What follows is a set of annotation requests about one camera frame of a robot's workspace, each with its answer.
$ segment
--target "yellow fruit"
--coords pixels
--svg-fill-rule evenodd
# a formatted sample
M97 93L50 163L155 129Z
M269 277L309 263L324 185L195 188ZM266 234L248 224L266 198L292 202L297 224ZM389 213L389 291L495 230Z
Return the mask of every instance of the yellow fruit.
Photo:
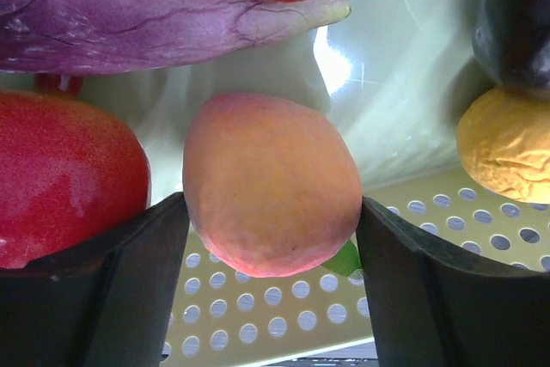
M456 143L463 167L483 187L550 204L550 102L495 88L462 116Z
M329 260L361 213L358 170L334 127L273 96L207 101L186 138L183 175L206 248L254 277L290 276Z

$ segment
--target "eggplant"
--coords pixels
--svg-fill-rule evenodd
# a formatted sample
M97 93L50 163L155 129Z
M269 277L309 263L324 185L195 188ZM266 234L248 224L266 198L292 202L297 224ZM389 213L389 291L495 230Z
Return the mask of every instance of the eggplant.
M0 0L0 71L91 76L196 64L350 13L349 0Z
M550 0L478 0L473 43L497 83L550 90Z

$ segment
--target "tray hole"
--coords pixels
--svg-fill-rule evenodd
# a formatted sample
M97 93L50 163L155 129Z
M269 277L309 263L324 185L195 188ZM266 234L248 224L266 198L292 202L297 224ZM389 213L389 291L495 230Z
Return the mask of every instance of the tray hole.
M420 201L412 201L409 203L409 211L413 214L424 214L426 212L426 205Z
M196 294L200 288L200 280L198 278L190 278L186 282L185 290L189 295Z
M502 235L494 235L491 238L491 245L493 245L498 251L506 251L510 249L510 241Z
M286 321L280 317L274 318L269 322L268 329L273 337L283 337L286 333Z
M355 279L355 278L348 278L350 280L350 283L353 285L359 286L362 285L364 287L364 282L362 279Z
M328 309L328 319L334 324L341 324L347 317L347 311L343 305L334 304Z
M453 231L462 231L464 228L466 228L466 223L464 223L464 220L462 218L451 217L447 220L447 226Z
M531 228L524 228L519 231L519 236L522 237L522 240L528 242L529 244L536 244L541 240L541 236L538 232Z
M388 209L390 211L392 211L395 215L400 215L401 214L400 211L397 208L395 208L394 206L389 206Z
M470 188L462 188L458 194L461 199L464 199L468 202L474 202L478 198L477 192Z
M200 317L200 308L196 305L191 305L186 308L185 312L183 313L183 320L187 324L193 324L194 322L197 322L197 320Z
M321 278L321 288L326 292L334 292L338 289L338 279L331 274Z
M298 325L303 331L311 331L317 325L317 316L311 311L303 311L298 316Z
M164 361L170 357L170 354L172 354L172 346L169 343L164 343L164 346L162 346L161 361Z
M298 281L292 286L292 294L296 298L305 298L309 295L309 284L305 281Z
M528 270L529 267L520 263L520 262L515 262L514 264L512 264L512 266L514 266L515 268L521 268L522 270Z
M272 287L266 291L266 303L269 305L278 305L283 298L283 293L277 287Z
M212 288L219 289L225 284L225 274L223 272L216 272L210 278L210 285Z
M223 330L216 331L210 338L212 348L217 351L223 350L228 342L229 337Z
M450 198L447 195L436 195L433 199L433 203L442 208L450 207Z
M531 208L537 211L546 211L548 209L548 205L545 204L529 204L531 205Z
M363 317L370 317L369 302L366 297L363 297L357 301L357 311Z
M420 228L433 235L437 235L439 233L437 226L433 223L423 223L422 225L420 225Z
M542 268L544 268L547 271L550 271L550 257L542 257L541 260Z
M510 218L517 218L521 214L519 208L513 204L504 204L500 210L505 214L505 216Z
M243 274L240 271L237 271L235 273L235 278L237 278L237 281L240 283L246 283L250 279L250 277L247 274Z
M254 297L250 294L243 294L237 300L237 306L240 311L250 311L254 306Z
M242 326L239 338L244 344L252 344L258 338L258 328L254 324Z
M224 300L216 300L210 306L210 314L215 318L222 318L227 311L227 303Z
M474 253L474 254L477 254L477 255L481 254L481 247L478 244L476 244L475 242L471 242L471 241L464 242L462 244L462 247L465 250L469 251L470 253Z
M492 223L492 215L488 211L479 210L474 213L474 219L478 223L489 224Z
M190 254L186 258L186 267L187 268L195 268L200 264L200 255L198 254Z
M188 337L181 346L184 356L192 357L199 352L200 341L197 337Z
M363 281L364 280L364 271L363 271L363 268L358 268L357 270L355 270L354 272L352 272L348 278L352 278L352 279L357 279L359 281Z

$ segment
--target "green leaf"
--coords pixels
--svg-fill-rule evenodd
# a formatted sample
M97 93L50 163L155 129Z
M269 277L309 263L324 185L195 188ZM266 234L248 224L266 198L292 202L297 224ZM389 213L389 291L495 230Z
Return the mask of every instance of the green leaf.
M361 267L358 248L351 241L348 241L334 257L321 264L321 266L335 274L363 280L363 268Z

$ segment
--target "white container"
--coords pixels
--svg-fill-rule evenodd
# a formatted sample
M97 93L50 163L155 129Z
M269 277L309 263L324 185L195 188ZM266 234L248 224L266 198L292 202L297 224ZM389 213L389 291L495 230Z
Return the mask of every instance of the white container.
M82 98L137 133L155 202L181 190L183 141L202 102L227 91L267 93L336 125L365 195L486 257L550 270L547 206L489 193L458 162L458 119L492 86L472 53L475 0L351 2L352 15L329 28L207 64L90 78ZM0 83L30 88L32 78ZM322 268L249 279L192 232L162 367L265 365L371 340L362 284Z

